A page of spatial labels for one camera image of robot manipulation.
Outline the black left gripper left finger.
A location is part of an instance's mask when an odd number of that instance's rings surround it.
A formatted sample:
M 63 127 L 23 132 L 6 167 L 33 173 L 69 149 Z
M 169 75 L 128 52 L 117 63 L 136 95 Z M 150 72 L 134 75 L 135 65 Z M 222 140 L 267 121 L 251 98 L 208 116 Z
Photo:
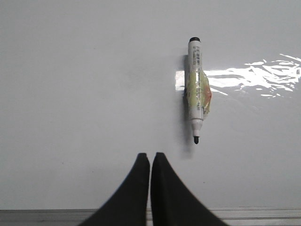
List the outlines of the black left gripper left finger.
M 115 193 L 81 226 L 145 226 L 150 163 L 146 153 L 137 158 Z

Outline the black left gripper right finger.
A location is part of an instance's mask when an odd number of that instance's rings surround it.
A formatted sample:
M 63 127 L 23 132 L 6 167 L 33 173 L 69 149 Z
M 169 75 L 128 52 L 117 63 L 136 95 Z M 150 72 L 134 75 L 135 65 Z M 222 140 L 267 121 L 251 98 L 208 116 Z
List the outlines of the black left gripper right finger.
M 154 226 L 225 226 L 180 180 L 164 153 L 156 153 L 150 200 Z

